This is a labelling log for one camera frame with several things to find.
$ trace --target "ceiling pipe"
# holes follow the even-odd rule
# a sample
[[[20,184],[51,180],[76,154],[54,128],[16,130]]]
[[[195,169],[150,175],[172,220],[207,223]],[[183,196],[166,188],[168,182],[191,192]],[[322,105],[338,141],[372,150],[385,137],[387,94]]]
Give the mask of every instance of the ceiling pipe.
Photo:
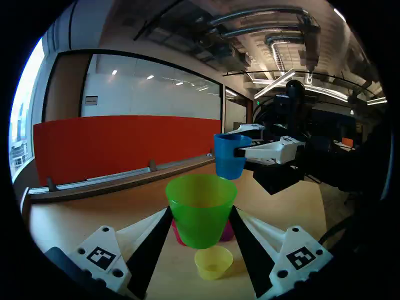
[[[298,24],[289,24],[289,25],[259,25],[259,26],[251,26],[251,27],[242,27],[238,30],[229,31],[226,33],[222,33],[221,37],[228,39],[234,38],[242,35],[260,33],[260,32],[281,32],[281,31],[300,31]]]
[[[237,10],[228,14],[221,15],[215,19],[208,21],[208,25],[217,26],[222,23],[232,21],[244,17],[252,17],[264,14],[275,14],[275,13],[287,13],[287,14],[297,14],[305,16],[306,18],[311,18],[308,11],[296,6],[280,6],[280,7],[255,7],[244,10]]]
[[[267,36],[265,38],[265,44],[269,47],[269,51],[272,54],[273,60],[276,63],[278,70],[281,74],[285,72],[285,66],[282,62],[281,54],[276,48],[280,44],[304,44],[304,39],[301,35],[297,36]]]

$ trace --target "window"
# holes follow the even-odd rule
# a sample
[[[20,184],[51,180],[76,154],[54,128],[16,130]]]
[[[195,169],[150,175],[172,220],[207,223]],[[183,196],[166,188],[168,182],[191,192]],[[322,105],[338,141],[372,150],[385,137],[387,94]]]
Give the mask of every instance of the window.
[[[8,133],[11,177],[33,155],[32,151],[29,150],[32,147],[28,147],[31,137],[27,136],[27,126],[31,126],[31,124],[27,124],[27,117],[31,113],[30,102],[32,90],[44,57],[42,39],[40,39],[23,69],[18,87],[16,88]]]

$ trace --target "yellow plastic cup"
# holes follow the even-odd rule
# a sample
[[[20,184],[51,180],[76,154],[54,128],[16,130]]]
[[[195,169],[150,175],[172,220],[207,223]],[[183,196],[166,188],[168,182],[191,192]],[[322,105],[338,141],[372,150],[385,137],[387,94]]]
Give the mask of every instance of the yellow plastic cup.
[[[198,274],[205,280],[220,278],[234,262],[232,253],[221,246],[200,249],[194,255]]]

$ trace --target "green plastic cup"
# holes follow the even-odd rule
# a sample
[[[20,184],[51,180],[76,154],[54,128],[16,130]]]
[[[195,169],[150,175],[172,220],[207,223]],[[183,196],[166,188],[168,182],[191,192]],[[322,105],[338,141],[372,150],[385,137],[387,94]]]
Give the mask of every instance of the green plastic cup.
[[[182,242],[195,249],[218,243],[238,193],[232,181],[189,174],[171,180],[165,192]]]

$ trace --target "desk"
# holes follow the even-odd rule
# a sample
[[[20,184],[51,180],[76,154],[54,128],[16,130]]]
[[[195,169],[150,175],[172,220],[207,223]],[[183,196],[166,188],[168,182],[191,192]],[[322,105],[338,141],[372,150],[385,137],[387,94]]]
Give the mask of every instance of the desk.
[[[215,164],[187,172],[192,173],[215,174]],[[44,252],[56,246],[68,254],[101,225],[117,231],[163,209],[168,205],[165,187],[174,177],[91,198],[34,204],[29,219],[32,237]],[[244,170],[234,182],[238,190],[234,204],[238,208],[283,230],[300,225],[315,239],[325,233],[324,206],[317,184],[301,181],[271,196],[253,179],[251,171]],[[196,250],[179,245],[170,229],[147,299],[254,299],[237,242],[221,245],[232,252],[234,263],[224,278],[205,281],[197,275]]]

